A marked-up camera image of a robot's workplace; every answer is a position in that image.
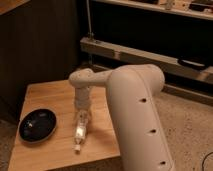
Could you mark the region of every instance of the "wall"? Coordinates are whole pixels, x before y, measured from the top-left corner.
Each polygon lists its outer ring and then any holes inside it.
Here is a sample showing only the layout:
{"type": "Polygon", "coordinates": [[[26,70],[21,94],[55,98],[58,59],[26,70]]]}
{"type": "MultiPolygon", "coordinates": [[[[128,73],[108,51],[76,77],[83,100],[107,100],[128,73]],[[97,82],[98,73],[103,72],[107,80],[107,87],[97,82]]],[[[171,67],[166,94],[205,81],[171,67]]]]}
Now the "wall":
{"type": "Polygon", "coordinates": [[[28,84],[66,79],[76,68],[78,30],[73,0],[31,0],[0,16],[0,118],[18,119],[28,84]]]}

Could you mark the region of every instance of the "mounting hole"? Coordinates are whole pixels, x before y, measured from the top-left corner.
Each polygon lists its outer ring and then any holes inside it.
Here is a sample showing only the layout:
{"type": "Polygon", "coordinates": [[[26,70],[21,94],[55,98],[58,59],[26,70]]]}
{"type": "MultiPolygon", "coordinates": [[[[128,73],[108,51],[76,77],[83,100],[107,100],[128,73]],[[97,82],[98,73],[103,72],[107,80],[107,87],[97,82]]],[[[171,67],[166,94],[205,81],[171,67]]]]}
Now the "mounting hole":
{"type": "Polygon", "coordinates": [[[152,133],[152,134],[154,134],[154,133],[156,133],[157,132],[157,130],[156,129],[152,129],[151,131],[149,131],[150,133],[152,133]]]}
{"type": "Polygon", "coordinates": [[[142,102],[142,103],[146,103],[146,101],[147,101],[146,98],[143,98],[140,100],[140,102],[142,102]]]}
{"type": "Polygon", "coordinates": [[[157,132],[156,129],[152,129],[152,130],[149,131],[148,134],[149,134],[150,136],[152,136],[152,135],[156,134],[156,132],[157,132]]]}
{"type": "Polygon", "coordinates": [[[162,161],[162,162],[160,162],[160,165],[161,165],[161,166],[166,165],[166,162],[165,162],[165,161],[162,161]]]}

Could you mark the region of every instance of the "metal pole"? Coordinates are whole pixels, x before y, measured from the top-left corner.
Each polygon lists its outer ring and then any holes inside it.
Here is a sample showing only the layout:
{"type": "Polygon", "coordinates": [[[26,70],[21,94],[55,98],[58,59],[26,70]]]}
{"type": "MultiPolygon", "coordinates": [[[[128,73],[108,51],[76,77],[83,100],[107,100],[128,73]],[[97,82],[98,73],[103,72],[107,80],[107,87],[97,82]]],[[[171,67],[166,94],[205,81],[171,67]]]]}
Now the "metal pole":
{"type": "Polygon", "coordinates": [[[94,34],[92,32],[92,23],[91,23],[91,15],[90,15],[90,0],[87,1],[87,18],[88,18],[88,27],[89,27],[89,38],[92,40],[94,38],[94,34]]]}
{"type": "MultiPolygon", "coordinates": [[[[92,22],[91,22],[91,15],[90,15],[90,0],[86,0],[87,3],[87,19],[88,19],[88,37],[90,41],[93,41],[94,39],[94,34],[92,32],[92,22]]],[[[93,56],[92,54],[89,54],[89,65],[92,67],[93,66],[93,56]]]]}

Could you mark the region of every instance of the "cylindrical object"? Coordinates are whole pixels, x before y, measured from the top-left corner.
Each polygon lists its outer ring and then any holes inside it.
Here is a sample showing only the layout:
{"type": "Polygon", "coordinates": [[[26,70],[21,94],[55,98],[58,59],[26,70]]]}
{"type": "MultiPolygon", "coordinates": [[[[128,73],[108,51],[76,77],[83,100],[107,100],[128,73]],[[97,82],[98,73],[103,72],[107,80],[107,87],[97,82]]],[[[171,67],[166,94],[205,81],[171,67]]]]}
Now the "cylindrical object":
{"type": "Polygon", "coordinates": [[[107,102],[126,171],[175,170],[152,99],[163,85],[154,65],[124,66],[109,76],[107,102]]]}

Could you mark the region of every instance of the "speckled floor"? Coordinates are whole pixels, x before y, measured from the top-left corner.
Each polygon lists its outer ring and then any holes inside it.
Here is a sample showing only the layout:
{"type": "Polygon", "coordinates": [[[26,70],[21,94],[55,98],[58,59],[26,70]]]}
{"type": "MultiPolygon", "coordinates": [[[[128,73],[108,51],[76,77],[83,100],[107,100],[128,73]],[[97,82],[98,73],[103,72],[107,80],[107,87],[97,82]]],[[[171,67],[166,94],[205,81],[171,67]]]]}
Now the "speckled floor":
{"type": "MultiPolygon", "coordinates": [[[[177,171],[201,171],[203,157],[213,151],[213,107],[166,93],[155,97],[177,171]]],[[[0,171],[6,171],[16,126],[0,122],[0,171]]],[[[122,171],[120,157],[57,171],[122,171]]],[[[205,171],[213,170],[213,155],[205,171]]]]}

